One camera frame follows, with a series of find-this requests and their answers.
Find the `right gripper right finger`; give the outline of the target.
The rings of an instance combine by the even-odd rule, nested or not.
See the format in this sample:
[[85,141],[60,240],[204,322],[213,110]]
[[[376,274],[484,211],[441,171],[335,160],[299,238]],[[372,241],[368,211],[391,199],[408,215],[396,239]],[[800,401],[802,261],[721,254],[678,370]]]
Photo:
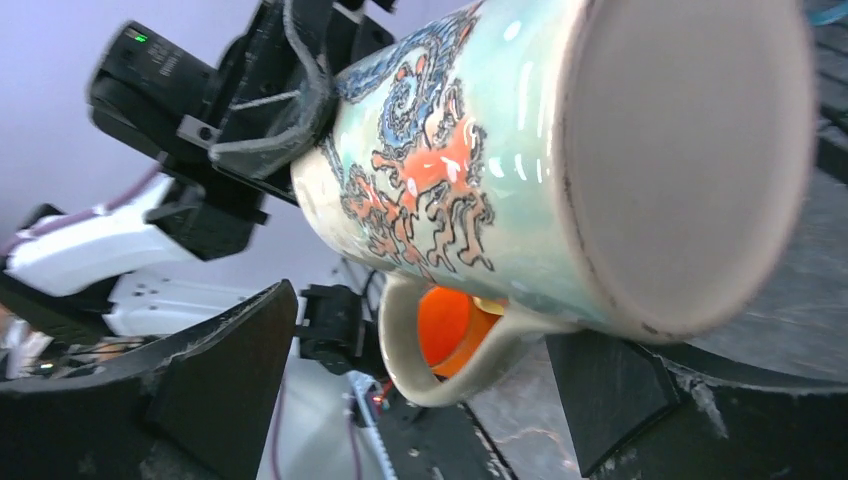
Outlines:
[[847,387],[681,344],[546,339],[584,477],[843,479]]

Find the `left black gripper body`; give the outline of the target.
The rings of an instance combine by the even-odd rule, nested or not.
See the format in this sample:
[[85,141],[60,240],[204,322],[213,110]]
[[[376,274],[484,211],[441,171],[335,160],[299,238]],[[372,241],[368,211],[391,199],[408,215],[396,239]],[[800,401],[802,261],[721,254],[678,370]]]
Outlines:
[[[248,43],[275,1],[259,4],[246,31],[217,66],[136,21],[113,35],[88,88],[94,125],[121,143],[156,159],[175,183],[142,216],[202,260],[243,251],[266,221],[265,196],[295,202],[289,165],[256,181],[217,168],[208,150],[219,134]],[[387,47],[394,37],[365,14],[361,1],[331,1],[327,32],[331,75]]]

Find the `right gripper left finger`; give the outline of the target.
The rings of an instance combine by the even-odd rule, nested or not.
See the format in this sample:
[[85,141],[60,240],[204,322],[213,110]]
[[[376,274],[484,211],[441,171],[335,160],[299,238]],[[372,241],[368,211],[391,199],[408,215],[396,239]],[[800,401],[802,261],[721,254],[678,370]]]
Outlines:
[[280,281],[58,379],[1,386],[5,479],[252,479],[297,319]]

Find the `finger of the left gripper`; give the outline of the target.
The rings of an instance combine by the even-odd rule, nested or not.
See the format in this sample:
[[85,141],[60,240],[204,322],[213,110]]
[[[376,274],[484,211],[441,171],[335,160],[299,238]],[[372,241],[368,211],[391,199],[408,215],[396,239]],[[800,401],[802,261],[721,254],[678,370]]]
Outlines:
[[219,169],[260,181],[317,141],[334,107],[327,56],[331,1],[275,1],[208,150]]

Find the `orange cup rack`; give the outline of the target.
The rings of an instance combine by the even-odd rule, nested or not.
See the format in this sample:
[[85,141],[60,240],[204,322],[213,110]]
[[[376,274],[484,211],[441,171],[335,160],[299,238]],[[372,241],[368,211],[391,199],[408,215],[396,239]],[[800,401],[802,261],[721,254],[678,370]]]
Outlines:
[[502,317],[505,303],[433,287],[417,311],[418,343],[431,372],[440,379],[458,373]]

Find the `white patterned mug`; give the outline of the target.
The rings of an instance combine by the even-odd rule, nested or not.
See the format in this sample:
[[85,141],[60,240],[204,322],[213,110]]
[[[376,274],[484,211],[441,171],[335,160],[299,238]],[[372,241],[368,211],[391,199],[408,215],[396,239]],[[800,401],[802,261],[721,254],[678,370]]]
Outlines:
[[[541,335],[727,323],[779,262],[814,163],[796,1],[476,1],[337,88],[294,191],[330,248],[386,274],[381,355],[422,406],[488,388]],[[418,343],[433,287],[505,303],[447,379]]]

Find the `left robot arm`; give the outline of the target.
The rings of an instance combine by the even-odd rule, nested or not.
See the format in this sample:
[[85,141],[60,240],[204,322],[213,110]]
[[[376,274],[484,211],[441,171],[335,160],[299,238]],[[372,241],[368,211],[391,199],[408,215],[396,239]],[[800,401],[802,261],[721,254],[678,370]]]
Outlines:
[[[92,286],[162,262],[222,258],[244,250],[265,216],[260,193],[205,160],[223,109],[256,86],[278,97],[281,79],[309,50],[286,38],[285,3],[261,3],[248,30],[212,68],[153,30],[124,23],[89,86],[91,118],[155,167],[120,197],[74,214],[49,204],[1,247],[1,299],[65,343],[105,334],[99,311],[79,301]],[[313,326],[294,323],[296,298],[281,281],[213,318],[154,342],[121,340],[116,358],[63,377],[1,386],[5,479],[245,479],[261,457],[284,349],[294,337],[337,373],[384,379],[376,327],[361,298],[313,286]],[[58,333],[57,324],[65,323]]]

